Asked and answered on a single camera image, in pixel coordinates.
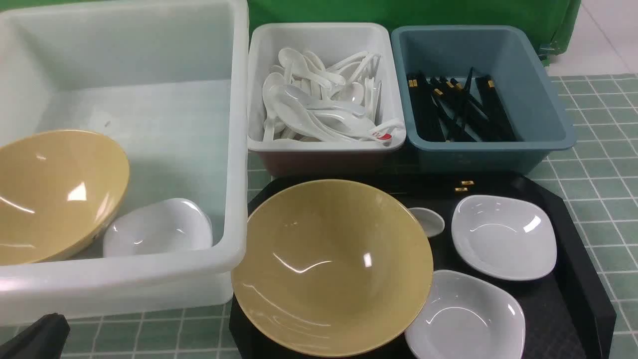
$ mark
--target black serving tray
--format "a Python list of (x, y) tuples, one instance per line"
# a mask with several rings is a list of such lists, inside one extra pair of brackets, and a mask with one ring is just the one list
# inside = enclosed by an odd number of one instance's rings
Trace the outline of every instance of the black serving tray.
[[(322, 178), (327, 177), (277, 179), (248, 204), (248, 211), (251, 213), (266, 199), (290, 186)], [(514, 296), (525, 314), (523, 358), (608, 359), (616, 311), (560, 197), (524, 176), (507, 172), (330, 178), (367, 183), (393, 195), (406, 207), (426, 207), (438, 212), (445, 219), (445, 230), (430, 238), (434, 269), (451, 269), (467, 273), (486, 280)], [(483, 275), (465, 264), (452, 244), (450, 223), (456, 204), (462, 198), (473, 194), (522, 199), (541, 207), (549, 215), (556, 233), (558, 259), (554, 271), (542, 279), (531, 282), (509, 282)], [(289, 350), (268, 339), (251, 324), (235, 298), (232, 302), (229, 326), (243, 359), (316, 358)], [(400, 335), (374, 351), (352, 358), (408, 359), (414, 356), (404, 336)]]

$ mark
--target large yellow bowl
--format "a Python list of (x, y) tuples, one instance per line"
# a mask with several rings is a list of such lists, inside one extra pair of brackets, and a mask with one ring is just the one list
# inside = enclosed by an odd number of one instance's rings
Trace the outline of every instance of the large yellow bowl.
[(128, 179), (124, 151), (92, 132), (44, 132), (0, 148), (0, 265), (86, 248), (115, 215)]
[(290, 187), (255, 210), (232, 282), (268, 338), (335, 357), (400, 335), (423, 307), (432, 274), (426, 235), (401, 203), (362, 183), (327, 179)]

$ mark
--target white plastic tray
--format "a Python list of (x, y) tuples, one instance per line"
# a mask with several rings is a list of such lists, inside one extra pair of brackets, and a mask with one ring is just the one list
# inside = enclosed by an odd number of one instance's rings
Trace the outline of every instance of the white plastic tray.
[(213, 248), (0, 267), (0, 324), (227, 302), (246, 240), (245, 0), (127, 0), (0, 14), (0, 146), (79, 128), (131, 162), (119, 214), (185, 197)]

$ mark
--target white plastic bin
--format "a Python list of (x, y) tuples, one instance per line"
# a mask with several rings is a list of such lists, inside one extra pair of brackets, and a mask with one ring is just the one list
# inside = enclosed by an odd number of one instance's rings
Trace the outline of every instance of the white plastic bin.
[(381, 25), (317, 22), (260, 26), (253, 32), (248, 54), (248, 149), (259, 155), (271, 175), (369, 172), (403, 145), (404, 130), (396, 130), (385, 147), (372, 141), (262, 142), (262, 86), (271, 66), (279, 64), (278, 52), (283, 47), (313, 51), (326, 66), (360, 51), (381, 54), (376, 73), (382, 82), (377, 123), (404, 121), (390, 36)]
[(211, 218), (206, 250), (0, 266), (0, 325), (213, 305), (246, 245), (245, 0), (127, 0), (0, 14), (0, 146), (79, 128), (127, 152), (120, 215), (185, 197)]

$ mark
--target blue plastic bin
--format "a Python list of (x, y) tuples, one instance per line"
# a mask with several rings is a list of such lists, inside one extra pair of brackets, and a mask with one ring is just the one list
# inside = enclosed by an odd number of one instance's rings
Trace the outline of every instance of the blue plastic bin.
[[(552, 151), (576, 142), (572, 120), (525, 34), (510, 26), (405, 26), (392, 50), (409, 141), (421, 169), (529, 173)], [(415, 126), (406, 74), (465, 79), (470, 67), (488, 73), (520, 142), (429, 142)]]

